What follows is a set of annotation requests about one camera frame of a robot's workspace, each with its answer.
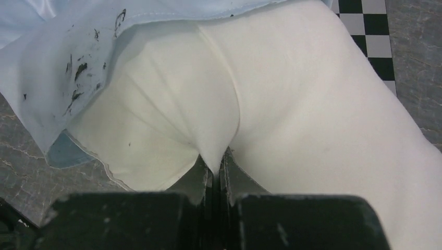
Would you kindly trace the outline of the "white pillow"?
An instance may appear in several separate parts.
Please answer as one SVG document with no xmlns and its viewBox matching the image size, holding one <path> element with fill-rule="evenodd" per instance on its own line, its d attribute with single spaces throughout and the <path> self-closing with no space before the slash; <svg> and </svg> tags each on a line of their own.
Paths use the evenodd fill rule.
<svg viewBox="0 0 442 250">
<path fill-rule="evenodd" d="M 441 249 L 441 152 L 321 1 L 133 26 L 67 130 L 130 190 L 231 148 L 272 193 L 357 195 L 392 249 Z"/>
</svg>

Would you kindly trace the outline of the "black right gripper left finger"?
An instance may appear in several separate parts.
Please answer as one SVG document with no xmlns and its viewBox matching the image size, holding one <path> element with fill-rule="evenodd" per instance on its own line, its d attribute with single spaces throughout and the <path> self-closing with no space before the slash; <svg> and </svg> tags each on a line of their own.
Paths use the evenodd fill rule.
<svg viewBox="0 0 442 250">
<path fill-rule="evenodd" d="M 189 201 L 200 206 L 204 204 L 207 187 L 211 187 L 212 172 L 199 155 L 194 165 L 177 182 L 169 187 L 166 192 L 181 193 Z"/>
</svg>

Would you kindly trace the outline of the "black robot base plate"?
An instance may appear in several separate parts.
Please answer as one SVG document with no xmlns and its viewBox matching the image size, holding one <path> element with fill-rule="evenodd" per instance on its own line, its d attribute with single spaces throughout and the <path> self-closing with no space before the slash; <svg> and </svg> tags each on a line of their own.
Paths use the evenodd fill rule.
<svg viewBox="0 0 442 250">
<path fill-rule="evenodd" d="M 38 227 L 1 198 L 1 250 L 33 248 Z"/>
</svg>

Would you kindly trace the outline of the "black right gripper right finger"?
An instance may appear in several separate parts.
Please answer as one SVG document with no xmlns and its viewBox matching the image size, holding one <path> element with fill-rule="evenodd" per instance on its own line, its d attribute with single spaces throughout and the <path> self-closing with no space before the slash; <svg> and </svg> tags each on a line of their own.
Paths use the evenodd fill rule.
<svg viewBox="0 0 442 250">
<path fill-rule="evenodd" d="M 236 200 L 245 194 L 269 194 L 237 164 L 232 150 L 228 147 L 220 164 L 220 187 L 227 202 L 233 207 Z"/>
</svg>

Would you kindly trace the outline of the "light blue pillowcase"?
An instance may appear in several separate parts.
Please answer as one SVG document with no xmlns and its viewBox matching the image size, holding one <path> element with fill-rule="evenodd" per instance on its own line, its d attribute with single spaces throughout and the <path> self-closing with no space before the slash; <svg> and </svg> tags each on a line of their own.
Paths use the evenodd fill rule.
<svg viewBox="0 0 442 250">
<path fill-rule="evenodd" d="M 117 38 L 137 24 L 228 19 L 271 1 L 2 1 L 1 93 L 47 163 L 93 158 L 116 166 L 66 132 L 106 88 Z"/>
</svg>

